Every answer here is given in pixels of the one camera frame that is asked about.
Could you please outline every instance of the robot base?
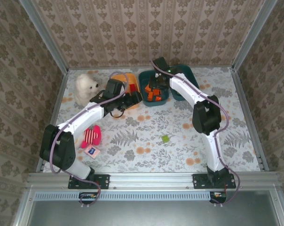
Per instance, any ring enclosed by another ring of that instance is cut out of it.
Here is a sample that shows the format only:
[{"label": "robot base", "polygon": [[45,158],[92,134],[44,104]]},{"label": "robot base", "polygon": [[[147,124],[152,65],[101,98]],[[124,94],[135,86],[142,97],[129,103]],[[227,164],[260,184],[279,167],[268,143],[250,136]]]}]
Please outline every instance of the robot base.
[{"label": "robot base", "polygon": [[194,189],[224,189],[236,188],[234,175],[229,170],[223,168],[220,171],[213,172],[207,167],[208,173],[193,174]]},{"label": "robot base", "polygon": [[[99,184],[101,189],[109,189],[110,175],[109,174],[94,174],[92,181]],[[68,188],[69,189],[97,189],[95,185],[79,181],[73,177],[70,177],[69,179]]]}]

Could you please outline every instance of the cable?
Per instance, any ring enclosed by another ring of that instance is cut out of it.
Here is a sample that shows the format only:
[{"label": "cable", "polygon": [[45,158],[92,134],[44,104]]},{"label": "cable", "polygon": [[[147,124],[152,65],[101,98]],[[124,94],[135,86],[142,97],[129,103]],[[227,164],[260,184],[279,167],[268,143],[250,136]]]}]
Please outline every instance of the cable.
[{"label": "cable", "polygon": [[215,203],[217,203],[217,204],[221,204],[219,201],[217,201],[217,200],[214,199],[214,198],[211,198],[211,201],[213,201],[213,202],[215,202]]},{"label": "cable", "polygon": [[119,116],[113,116],[112,112],[110,112],[110,115],[111,115],[113,118],[116,118],[116,119],[120,118],[123,114],[124,114],[124,110],[122,111],[122,114],[119,115]]},{"label": "cable", "polygon": [[87,207],[89,207],[90,205],[93,205],[93,204],[97,201],[97,199],[99,198],[99,196],[100,196],[100,190],[98,190],[97,196],[95,197],[95,199],[94,199],[91,203],[89,203],[89,204],[84,204],[84,203],[82,202],[82,199],[83,199],[83,197],[85,197],[85,196],[90,196],[90,197],[92,198],[92,195],[91,195],[91,194],[87,194],[87,193],[81,194],[81,196],[80,196],[80,198],[79,198],[79,203],[81,204],[81,207],[84,207],[84,205],[86,205]]},{"label": "cable", "polygon": [[[112,99],[109,99],[109,100],[102,101],[101,103],[95,104],[95,105],[93,105],[93,106],[87,108],[86,111],[82,111],[80,114],[76,115],[76,116],[74,117],[74,119],[70,120],[64,127],[62,127],[62,128],[58,131],[57,135],[55,136],[55,138],[54,138],[54,140],[53,140],[53,143],[52,143],[51,149],[50,149],[49,163],[50,163],[50,169],[51,169],[51,172],[52,172],[52,173],[58,174],[58,173],[61,171],[60,169],[59,169],[58,171],[55,171],[54,168],[53,168],[53,153],[54,153],[54,148],[55,148],[56,142],[57,142],[59,136],[61,135],[61,133],[62,133],[67,127],[69,127],[70,125],[72,125],[72,123],[73,123],[76,119],[78,119],[80,116],[84,115],[86,112],[88,112],[88,111],[92,110],[93,108],[98,107],[98,106],[100,106],[100,105],[103,105],[103,104],[109,103],[109,102],[111,102],[111,101],[114,101],[114,100],[116,100],[116,99],[122,97],[122,96],[125,94],[125,91],[127,90],[128,86],[129,86],[128,77],[127,77],[127,75],[126,75],[125,73],[123,73],[123,72],[113,72],[113,73],[110,75],[110,78],[111,78],[113,75],[115,75],[115,74],[123,74],[123,75],[125,76],[125,79],[126,79],[126,88],[125,88],[118,96],[113,97]],[[85,183],[90,183],[90,184],[93,184],[93,185],[97,186],[97,188],[98,188],[97,197],[95,198],[95,200],[94,200],[90,205],[93,205],[93,204],[97,201],[97,199],[98,199],[98,197],[100,196],[100,193],[101,193],[101,188],[100,188],[100,186],[99,186],[97,183],[95,183],[94,181],[81,179],[81,178],[79,178],[79,177],[77,177],[77,176],[72,175],[71,173],[69,173],[69,172],[67,172],[67,171],[64,171],[64,170],[63,170],[63,172],[69,174],[71,177],[74,177],[75,179],[77,179],[77,180],[79,180],[79,181],[82,181],[82,182],[85,182]]]},{"label": "cable", "polygon": [[219,134],[220,132],[226,130],[226,128],[229,126],[229,116],[228,116],[226,110],[225,110],[221,105],[219,105],[218,103],[216,103],[215,101],[213,101],[213,100],[209,99],[208,97],[202,95],[202,93],[201,93],[200,91],[198,91],[198,89],[197,89],[196,87],[194,87],[194,85],[192,85],[192,84],[190,84],[189,82],[187,82],[186,79],[183,79],[183,78],[181,78],[180,76],[177,76],[177,75],[174,75],[174,74],[171,74],[171,73],[169,73],[169,72],[165,72],[165,71],[161,70],[160,68],[158,68],[158,67],[153,63],[152,60],[150,60],[150,62],[151,62],[151,64],[152,64],[152,66],[153,66],[155,69],[157,69],[158,71],[160,71],[161,73],[167,74],[167,75],[169,75],[169,76],[171,76],[171,77],[175,77],[175,78],[177,78],[177,79],[183,81],[183,82],[184,82],[186,85],[188,85],[194,92],[196,92],[200,97],[204,98],[205,100],[207,100],[207,101],[209,101],[210,103],[214,104],[215,106],[219,107],[220,110],[221,110],[221,111],[224,113],[224,115],[226,116],[226,125],[225,125],[223,128],[219,129],[218,131],[216,131],[216,132],[214,133],[214,141],[215,141],[215,145],[216,145],[217,155],[218,155],[218,158],[219,158],[221,164],[222,164],[225,168],[227,168],[230,172],[232,172],[232,173],[237,177],[237,179],[238,179],[238,184],[237,184],[237,187],[236,187],[236,190],[235,190],[233,196],[232,196],[228,201],[224,202],[223,205],[229,203],[230,201],[233,200],[233,198],[234,198],[234,197],[237,195],[237,193],[238,193],[238,190],[239,190],[239,188],[240,188],[240,177],[239,177],[239,175],[238,175],[234,170],[232,170],[229,166],[227,166],[227,165],[223,162],[223,160],[221,159],[221,151],[220,151],[219,148],[218,148],[218,141],[217,141],[217,136],[216,136],[216,135]]}]

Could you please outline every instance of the damask wallpaper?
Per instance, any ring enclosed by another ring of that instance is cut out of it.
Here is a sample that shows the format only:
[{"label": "damask wallpaper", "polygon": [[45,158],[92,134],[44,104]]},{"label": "damask wallpaper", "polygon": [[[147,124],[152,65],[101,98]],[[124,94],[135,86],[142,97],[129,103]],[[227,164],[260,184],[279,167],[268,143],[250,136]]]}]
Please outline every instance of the damask wallpaper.
[{"label": "damask wallpaper", "polygon": [[39,160],[62,73],[17,0],[0,0],[0,226],[10,225]]},{"label": "damask wallpaper", "polygon": [[34,0],[70,68],[230,65],[264,0]]},{"label": "damask wallpaper", "polygon": [[271,170],[284,189],[284,0],[254,42],[239,76]]}]

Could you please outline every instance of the black mount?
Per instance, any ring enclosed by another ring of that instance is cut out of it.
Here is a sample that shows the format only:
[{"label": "black mount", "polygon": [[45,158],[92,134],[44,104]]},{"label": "black mount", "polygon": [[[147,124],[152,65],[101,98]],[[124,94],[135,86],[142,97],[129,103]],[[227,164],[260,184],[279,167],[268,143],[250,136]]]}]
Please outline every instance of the black mount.
[{"label": "black mount", "polygon": [[[164,57],[160,57],[158,59],[155,59],[153,61],[155,66],[157,66],[159,69],[161,69],[164,72],[168,72],[170,74],[177,74],[182,73],[182,70],[178,67],[170,67]],[[152,89],[168,89],[169,88],[169,79],[171,76],[168,74],[162,73],[159,70],[155,68],[155,72],[159,74],[159,76],[156,78],[155,75],[152,75],[150,77],[149,81],[149,87]]]},{"label": "black mount", "polygon": [[[46,161],[49,161],[51,145],[58,131],[58,126],[54,125],[48,125],[44,130],[39,156]],[[70,132],[62,132],[57,141],[60,143],[54,147],[53,165],[67,170],[76,158],[73,135]]]},{"label": "black mount", "polygon": [[[219,104],[217,96],[208,98]],[[205,133],[208,136],[210,132],[220,128],[220,122],[221,111],[218,106],[207,100],[198,101],[194,105],[192,124],[198,133]]]},{"label": "black mount", "polygon": [[192,175],[194,189],[223,189],[236,188],[234,175],[227,168],[212,171],[207,167],[208,173]]},{"label": "black mount", "polygon": [[[95,171],[93,170],[92,177],[88,176],[86,180],[94,181],[97,183],[101,189],[109,189],[110,185],[110,175],[109,174],[94,174]],[[91,183],[85,183],[80,180],[75,179],[74,177],[70,177],[69,189],[97,189],[96,185]]]},{"label": "black mount", "polygon": [[[95,97],[93,97],[90,102],[101,103],[103,101],[112,99],[118,96],[121,92],[121,89],[124,88],[124,83],[116,80],[116,79],[109,79],[106,85],[105,90],[100,91]],[[118,109],[120,111],[124,111],[127,108],[139,103],[142,101],[141,93],[138,91],[134,91],[126,93],[123,97],[120,97],[114,101],[111,101],[107,104],[101,105],[104,108],[104,116],[109,114],[114,109]]]}]

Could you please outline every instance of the pink plush toy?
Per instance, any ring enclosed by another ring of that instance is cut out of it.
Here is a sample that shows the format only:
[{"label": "pink plush toy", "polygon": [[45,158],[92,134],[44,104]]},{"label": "pink plush toy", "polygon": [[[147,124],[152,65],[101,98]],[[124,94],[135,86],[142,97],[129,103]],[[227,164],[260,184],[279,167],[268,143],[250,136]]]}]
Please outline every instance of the pink plush toy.
[{"label": "pink plush toy", "polygon": [[81,143],[81,148],[86,148],[88,144],[99,145],[101,142],[101,131],[99,126],[94,126],[93,129],[86,129],[84,140]]}]

